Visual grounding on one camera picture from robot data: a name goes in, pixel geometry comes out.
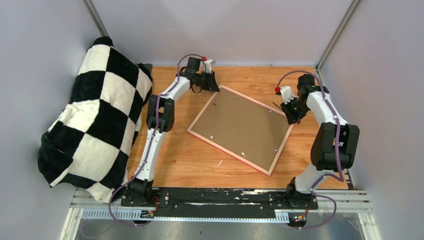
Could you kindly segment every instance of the gray wall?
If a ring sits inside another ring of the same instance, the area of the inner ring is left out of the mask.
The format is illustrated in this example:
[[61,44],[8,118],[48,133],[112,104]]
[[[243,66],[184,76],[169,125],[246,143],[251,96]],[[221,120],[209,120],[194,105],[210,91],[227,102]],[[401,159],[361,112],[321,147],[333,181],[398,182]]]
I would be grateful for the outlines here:
[[116,46],[135,62],[318,63],[352,0],[94,0]]
[[322,73],[361,133],[355,183],[382,239],[423,239],[424,1],[364,0]]
[[75,188],[50,189],[37,150],[99,32],[80,0],[6,0],[0,36],[0,239],[58,239]]

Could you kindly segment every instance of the black and white checkered cloth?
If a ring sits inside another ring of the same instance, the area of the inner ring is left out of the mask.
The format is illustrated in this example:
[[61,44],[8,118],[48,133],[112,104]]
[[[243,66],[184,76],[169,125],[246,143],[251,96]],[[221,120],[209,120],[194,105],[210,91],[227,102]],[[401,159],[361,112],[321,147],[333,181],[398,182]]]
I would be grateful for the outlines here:
[[38,168],[51,187],[70,183],[101,203],[127,181],[127,161],[152,93],[152,77],[109,37],[88,50],[69,103],[43,134]]

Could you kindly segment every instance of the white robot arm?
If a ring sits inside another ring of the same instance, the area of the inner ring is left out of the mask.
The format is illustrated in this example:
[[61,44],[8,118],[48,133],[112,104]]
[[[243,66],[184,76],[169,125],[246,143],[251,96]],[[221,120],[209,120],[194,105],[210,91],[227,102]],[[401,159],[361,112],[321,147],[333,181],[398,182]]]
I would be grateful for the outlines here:
[[[197,73],[201,62],[204,64],[203,71]],[[138,198],[138,204],[141,203],[142,205],[143,202],[147,203],[151,199],[159,152],[165,137],[174,126],[175,102],[190,89],[195,93],[199,93],[201,90],[220,91],[215,80],[215,73],[212,71],[214,64],[215,60],[213,59],[203,57],[201,60],[200,58],[190,57],[187,66],[181,68],[172,84],[165,91],[158,95],[151,95],[146,118],[148,127],[146,144],[136,170],[135,179],[127,186],[128,191]],[[199,87],[199,92],[194,91],[194,85]]]
[[298,78],[297,96],[291,87],[276,87],[281,95],[281,110],[286,114],[289,124],[300,123],[311,110],[320,126],[310,152],[311,163],[302,174],[292,179],[287,186],[288,198],[311,197],[311,193],[330,176],[344,181],[343,169],[354,163],[358,145],[359,128],[348,124],[334,107],[329,91],[325,86],[315,85],[311,74]]

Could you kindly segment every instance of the wooden floor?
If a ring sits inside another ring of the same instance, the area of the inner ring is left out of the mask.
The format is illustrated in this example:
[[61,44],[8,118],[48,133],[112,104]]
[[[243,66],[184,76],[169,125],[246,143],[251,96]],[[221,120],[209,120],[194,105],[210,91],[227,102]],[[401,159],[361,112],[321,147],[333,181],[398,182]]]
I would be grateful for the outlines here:
[[[214,67],[213,70],[218,85],[222,84],[269,106],[274,106],[273,102],[278,105],[282,102],[281,96],[275,95],[274,88],[285,73],[292,70],[313,72],[311,67]],[[163,92],[172,83],[175,74],[176,67],[154,67],[153,93]],[[296,93],[297,79],[301,75],[294,73],[288,76],[282,86],[291,86]],[[175,104],[175,124],[162,145],[154,187],[285,188],[311,162],[310,150],[319,128],[311,112],[302,119],[301,124],[293,127],[271,176],[188,134],[187,128],[212,94],[209,91],[190,91]],[[142,111],[143,119],[146,119],[146,111],[147,105]],[[146,132],[146,124],[143,124],[129,158],[130,177],[139,165]],[[346,189],[347,184],[329,178],[321,188]]]

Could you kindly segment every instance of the purple cable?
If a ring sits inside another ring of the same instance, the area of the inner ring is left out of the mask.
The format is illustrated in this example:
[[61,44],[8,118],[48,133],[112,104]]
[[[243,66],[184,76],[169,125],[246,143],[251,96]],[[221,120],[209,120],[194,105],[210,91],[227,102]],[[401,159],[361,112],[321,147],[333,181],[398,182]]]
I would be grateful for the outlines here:
[[[325,94],[325,91],[324,91],[323,83],[321,82],[321,80],[315,74],[313,74],[313,73],[311,73],[309,71],[304,71],[304,70],[290,71],[290,72],[286,73],[284,76],[282,76],[282,78],[278,81],[277,87],[280,87],[280,84],[281,84],[281,82],[283,81],[283,79],[285,77],[287,77],[290,74],[294,74],[294,73],[304,73],[304,74],[309,74],[309,75],[313,76],[316,79],[316,81],[318,82],[318,84],[319,84],[319,88],[321,90],[322,98],[324,99],[324,101],[327,104],[328,108],[330,108],[331,113],[333,114],[333,116],[337,116],[336,110],[331,105],[331,103],[326,99],[326,94]],[[331,216],[326,221],[324,221],[324,222],[322,222],[320,224],[317,224],[317,225],[314,225],[314,226],[306,226],[306,227],[292,227],[292,229],[297,229],[297,230],[305,229],[305,230],[308,230],[308,229],[319,228],[319,227],[324,226],[325,224],[329,223],[334,218],[334,216],[336,214],[336,211],[337,211],[337,203],[336,203],[336,201],[334,199],[332,199],[331,197],[329,197],[329,196],[318,195],[318,194],[316,194],[313,191],[313,189],[318,185],[318,183],[321,182],[321,180],[323,180],[324,176],[331,176],[331,177],[337,179],[340,182],[344,182],[345,181],[345,177],[343,176],[343,172],[342,172],[342,165],[340,163],[340,151],[339,151],[340,138],[339,138],[339,135],[340,135],[340,128],[341,128],[341,126],[340,126],[340,120],[339,120],[338,117],[335,118],[335,122],[336,122],[336,125],[337,125],[336,131],[335,131],[335,147],[334,147],[335,148],[335,162],[337,164],[337,171],[338,171],[338,175],[339,176],[336,176],[335,174],[331,174],[331,173],[325,173],[324,175],[322,175],[320,178],[318,178],[312,184],[311,191],[310,191],[310,193],[312,195],[314,195],[316,198],[317,197],[320,197],[320,198],[325,198],[325,199],[331,200],[333,202],[333,204],[334,204],[334,210],[333,210]]]
[[154,131],[153,131],[153,133],[152,133],[152,138],[150,138],[150,141],[148,142],[148,146],[147,146],[147,152],[146,152],[146,155],[145,155],[145,157],[144,157],[144,161],[143,161],[143,163],[142,163],[142,165],[141,165],[141,167],[140,167],[140,169],[134,174],[134,176],[132,176],[131,177],[131,179],[129,180],[129,181],[127,181],[125,184],[122,184],[120,187],[118,187],[113,193],[112,193],[112,196],[110,197],[110,199],[109,199],[109,204],[108,204],[108,209],[109,209],[109,213],[110,213],[110,216],[112,216],[112,218],[113,218],[113,220],[115,220],[116,222],[118,222],[119,224],[121,224],[121,225],[124,225],[124,226],[128,226],[128,227],[142,227],[142,226],[146,226],[146,225],[148,225],[150,222],[148,222],[148,223],[139,223],[139,224],[130,224],[130,223],[126,223],[126,222],[123,222],[123,221],[120,221],[120,220],[118,220],[116,217],[115,217],[115,215],[114,215],[114,213],[112,212],[112,199],[115,197],[115,195],[117,194],[117,192],[119,192],[122,188],[124,188],[124,187],[126,187],[129,183],[131,183],[132,181],[134,181],[134,179],[136,179],[136,177],[141,173],[141,171],[143,170],[143,168],[144,168],[144,166],[146,165],[146,163],[147,163],[147,158],[148,158],[148,156],[149,156],[149,153],[150,153],[150,149],[151,149],[151,147],[152,147],[152,143],[153,143],[153,138],[154,138],[154,136],[155,136],[155,133],[156,133],[156,131],[158,130],[158,127],[159,127],[159,102],[160,102],[160,99],[161,99],[161,97],[162,96],[167,96],[176,86],[177,86],[177,84],[180,82],[180,64],[181,64],[181,62],[186,58],[186,57],[188,57],[188,56],[196,56],[196,57],[200,57],[200,58],[202,58],[202,56],[201,55],[199,55],[199,54],[194,54],[194,53],[191,53],[191,54],[187,54],[187,55],[185,55],[185,56],[183,56],[179,61],[178,61],[178,64],[177,64],[177,66],[176,66],[176,71],[177,71],[177,73],[176,73],[176,75],[177,75],[177,78],[176,78],[176,83],[174,83],[173,85],[172,85],[172,87],[166,92],[166,93],[164,93],[164,94],[159,94],[158,96],[157,96],[157,100],[156,100],[156,127],[154,128]]
[[84,224],[84,221],[82,221],[79,225],[79,233],[81,234],[81,236],[83,236],[85,239],[96,239],[98,237],[100,237],[101,235],[105,234],[107,231],[109,231],[112,228],[112,225],[110,227],[108,227],[106,230],[104,230],[103,232],[93,235],[93,236],[88,236],[84,233],[84,227],[87,226],[88,223]]

